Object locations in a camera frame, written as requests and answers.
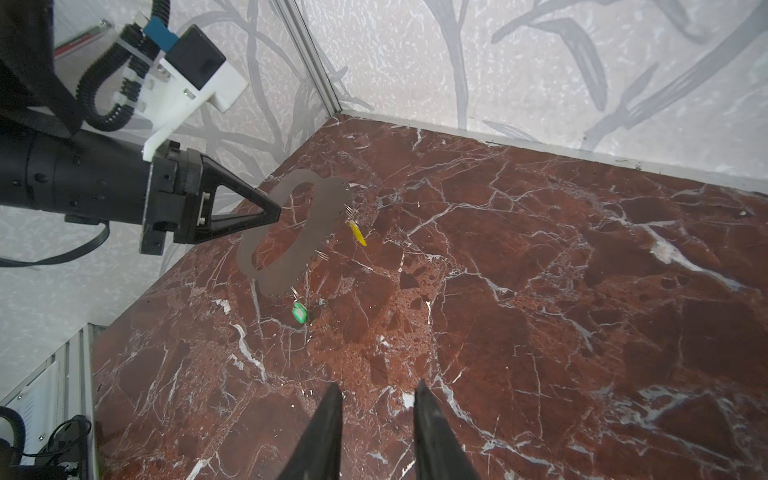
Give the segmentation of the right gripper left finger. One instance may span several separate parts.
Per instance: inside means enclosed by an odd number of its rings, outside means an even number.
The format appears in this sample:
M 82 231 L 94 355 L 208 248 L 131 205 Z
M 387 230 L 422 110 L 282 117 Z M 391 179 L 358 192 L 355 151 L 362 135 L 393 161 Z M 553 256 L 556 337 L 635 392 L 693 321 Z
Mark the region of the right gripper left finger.
M 331 383 L 278 479 L 339 479 L 342 432 L 343 396 Z

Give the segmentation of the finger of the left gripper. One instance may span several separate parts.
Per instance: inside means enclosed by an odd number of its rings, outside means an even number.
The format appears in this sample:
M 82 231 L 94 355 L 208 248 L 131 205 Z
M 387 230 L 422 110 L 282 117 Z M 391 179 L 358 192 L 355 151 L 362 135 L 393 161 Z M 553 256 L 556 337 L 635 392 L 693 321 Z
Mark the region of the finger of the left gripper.
M 190 205 L 190 243 L 200 244 L 276 223 L 282 207 L 206 155 Z

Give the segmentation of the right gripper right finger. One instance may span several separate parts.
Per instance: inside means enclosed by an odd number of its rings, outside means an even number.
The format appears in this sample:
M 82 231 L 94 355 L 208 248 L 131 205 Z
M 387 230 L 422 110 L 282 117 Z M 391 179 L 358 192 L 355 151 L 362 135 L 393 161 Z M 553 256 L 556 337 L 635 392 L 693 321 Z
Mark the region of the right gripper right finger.
M 415 390 L 414 449 L 417 479 L 479 478 L 424 380 Z

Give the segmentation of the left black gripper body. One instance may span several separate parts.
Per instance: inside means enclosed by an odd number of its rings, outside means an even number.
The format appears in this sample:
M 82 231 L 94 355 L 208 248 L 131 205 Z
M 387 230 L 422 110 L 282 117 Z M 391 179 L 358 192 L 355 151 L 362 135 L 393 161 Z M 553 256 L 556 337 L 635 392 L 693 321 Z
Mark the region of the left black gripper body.
M 198 226 L 202 155 L 176 141 L 165 141 L 151 164 L 142 217 L 139 252 L 160 256 L 166 233 L 178 244 L 194 244 Z

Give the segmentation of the steel key organizer plate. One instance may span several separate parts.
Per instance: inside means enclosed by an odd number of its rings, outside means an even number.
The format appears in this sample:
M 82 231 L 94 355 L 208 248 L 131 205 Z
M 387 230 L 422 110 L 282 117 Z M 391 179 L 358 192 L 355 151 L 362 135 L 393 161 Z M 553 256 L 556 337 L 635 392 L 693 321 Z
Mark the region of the steel key organizer plate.
M 268 235 L 267 225 L 242 233 L 236 255 L 241 273 L 255 281 L 265 296 L 282 296 L 291 291 L 309 266 L 318 249 L 347 215 L 351 199 L 349 182 L 341 177 L 323 178 L 307 169 L 289 172 L 271 190 L 268 198 L 282 206 L 294 189 L 302 184 L 312 186 L 313 199 L 308 218 L 296 240 L 276 260 L 262 269 L 256 268 L 252 255 Z

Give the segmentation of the yellow capped key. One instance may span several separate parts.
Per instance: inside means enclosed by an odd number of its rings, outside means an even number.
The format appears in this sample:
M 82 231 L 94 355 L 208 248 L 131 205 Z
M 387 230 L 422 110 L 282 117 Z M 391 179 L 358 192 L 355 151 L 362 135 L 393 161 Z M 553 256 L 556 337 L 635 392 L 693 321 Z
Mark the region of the yellow capped key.
M 360 230 L 359 226 L 357 225 L 357 223 L 355 221 L 353 221 L 353 220 L 349 220 L 348 221 L 348 225 L 349 225 L 350 229 L 352 230 L 353 236 L 356 239 L 356 241 L 360 245 L 365 247 L 367 245 L 367 241 L 366 241 L 362 231 Z

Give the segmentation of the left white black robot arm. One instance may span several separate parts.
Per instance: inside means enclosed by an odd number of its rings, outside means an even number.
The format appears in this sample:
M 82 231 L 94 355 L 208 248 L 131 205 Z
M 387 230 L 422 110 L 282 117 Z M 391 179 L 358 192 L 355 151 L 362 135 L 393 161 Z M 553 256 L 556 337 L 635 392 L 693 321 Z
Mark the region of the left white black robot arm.
M 270 225 L 280 206 L 206 154 L 172 140 L 201 106 L 228 110 L 246 80 L 197 26 L 175 34 L 170 5 L 126 25 L 70 91 L 54 70 L 53 5 L 1 5 L 1 202 L 97 225 L 58 265 L 141 227 L 140 251 Z

